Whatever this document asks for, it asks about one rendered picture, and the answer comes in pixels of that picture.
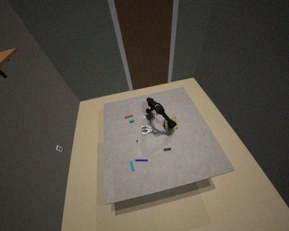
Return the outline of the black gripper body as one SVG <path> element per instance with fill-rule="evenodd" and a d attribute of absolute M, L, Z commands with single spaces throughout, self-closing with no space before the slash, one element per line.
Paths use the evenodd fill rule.
<path fill-rule="evenodd" d="M 156 107 L 154 106 L 154 107 L 155 107 L 155 109 L 156 109 L 158 106 L 159 106 L 159 105 L 156 105 Z M 153 107 L 151 107 L 151 109 L 149 109 L 149 108 L 148 108 L 148 109 L 146 109 L 146 112 L 147 112 L 147 113 L 150 113 L 150 111 L 153 111 L 153 110 L 154 110 L 154 108 L 153 108 Z"/>

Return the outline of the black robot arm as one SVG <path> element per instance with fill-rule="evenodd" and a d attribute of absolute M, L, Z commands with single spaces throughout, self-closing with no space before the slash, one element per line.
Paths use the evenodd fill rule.
<path fill-rule="evenodd" d="M 147 102 L 147 103 L 148 103 L 148 106 L 153 107 L 154 110 L 155 110 L 157 113 L 159 113 L 160 115 L 162 115 L 162 116 L 167 120 L 167 123 L 168 123 L 169 128 L 173 129 L 173 128 L 177 125 L 175 121 L 171 120 L 171 119 L 166 115 L 166 113 L 165 113 L 165 111 L 164 111 L 164 108 L 163 108 L 163 106 L 162 106 L 160 103 L 155 102 L 153 98 L 147 98 L 147 101 L 148 101 L 148 102 Z M 155 109 L 154 106 L 155 106 L 156 104 L 158 104 L 159 106 Z"/>

